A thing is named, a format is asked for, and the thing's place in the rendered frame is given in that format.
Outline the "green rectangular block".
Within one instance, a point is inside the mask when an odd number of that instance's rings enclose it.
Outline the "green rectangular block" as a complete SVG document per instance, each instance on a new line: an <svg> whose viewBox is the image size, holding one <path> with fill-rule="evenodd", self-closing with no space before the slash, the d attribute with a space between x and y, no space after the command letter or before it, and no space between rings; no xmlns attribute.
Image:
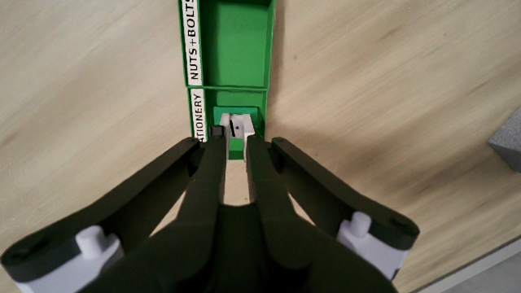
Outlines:
<svg viewBox="0 0 521 293"><path fill-rule="evenodd" d="M214 106L213 107L213 115L214 115L214 124L219 125L221 121L222 113L230 113L230 114L250 114L253 128L256 129L256 119L257 119L257 107L253 106Z"/></svg>

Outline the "green rack of labelled bins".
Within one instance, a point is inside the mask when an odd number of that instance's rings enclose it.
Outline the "green rack of labelled bins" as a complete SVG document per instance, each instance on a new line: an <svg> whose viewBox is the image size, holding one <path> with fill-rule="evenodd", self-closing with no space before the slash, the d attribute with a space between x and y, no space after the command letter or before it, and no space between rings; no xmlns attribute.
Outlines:
<svg viewBox="0 0 521 293"><path fill-rule="evenodd" d="M177 0L191 137L208 140L214 106L253 106L265 140L274 7L275 0Z"/></svg>

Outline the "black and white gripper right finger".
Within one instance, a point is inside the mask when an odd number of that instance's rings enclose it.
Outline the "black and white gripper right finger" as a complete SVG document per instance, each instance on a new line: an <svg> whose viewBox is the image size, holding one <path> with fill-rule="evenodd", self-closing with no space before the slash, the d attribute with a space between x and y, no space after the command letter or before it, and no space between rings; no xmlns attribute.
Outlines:
<svg viewBox="0 0 521 293"><path fill-rule="evenodd" d="M302 287L315 256L313 240L290 195L316 227L390 281L397 276L420 235L415 222L360 194L287 139L264 141L250 114L243 114L243 157L265 268L275 284L291 290Z"/></svg>

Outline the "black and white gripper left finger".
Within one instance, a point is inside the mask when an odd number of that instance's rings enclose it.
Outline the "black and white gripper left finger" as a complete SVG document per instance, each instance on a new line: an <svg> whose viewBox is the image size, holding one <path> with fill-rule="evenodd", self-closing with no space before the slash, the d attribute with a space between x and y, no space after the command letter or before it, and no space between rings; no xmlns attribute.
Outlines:
<svg viewBox="0 0 521 293"><path fill-rule="evenodd" d="M148 239L186 192L155 266L164 293L202 292L225 197L230 114L208 129L208 141L182 139L92 204L13 243L0 265L23 293L75 293Z"/></svg>

